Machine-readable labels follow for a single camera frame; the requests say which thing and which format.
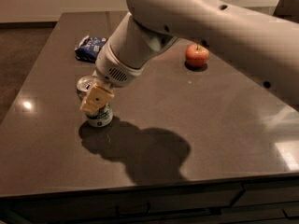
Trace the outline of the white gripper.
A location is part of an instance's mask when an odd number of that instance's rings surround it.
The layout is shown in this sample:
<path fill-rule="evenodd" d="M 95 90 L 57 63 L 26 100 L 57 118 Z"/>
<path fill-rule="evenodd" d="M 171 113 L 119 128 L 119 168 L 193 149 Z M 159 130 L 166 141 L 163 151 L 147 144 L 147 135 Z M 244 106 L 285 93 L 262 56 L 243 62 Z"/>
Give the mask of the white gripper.
<path fill-rule="evenodd" d="M 80 107 L 86 114 L 95 114 L 110 102 L 114 97 L 113 86 L 128 86 L 143 72 L 142 68 L 134 69 L 121 62 L 114 54 L 110 41 L 99 51 L 95 66 L 96 75 L 105 82 L 97 80 L 88 89 Z"/>

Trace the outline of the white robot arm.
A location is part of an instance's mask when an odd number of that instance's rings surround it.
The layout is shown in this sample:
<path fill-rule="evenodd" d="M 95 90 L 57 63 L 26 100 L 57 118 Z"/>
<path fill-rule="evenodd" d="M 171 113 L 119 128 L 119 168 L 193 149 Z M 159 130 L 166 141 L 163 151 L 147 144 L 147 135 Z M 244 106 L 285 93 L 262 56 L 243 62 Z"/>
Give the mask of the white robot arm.
<path fill-rule="evenodd" d="M 130 84 L 151 58 L 184 38 L 299 106 L 299 27 L 221 0 L 126 0 L 128 13 L 99 52 L 96 81 L 81 109 L 92 115 Z"/>

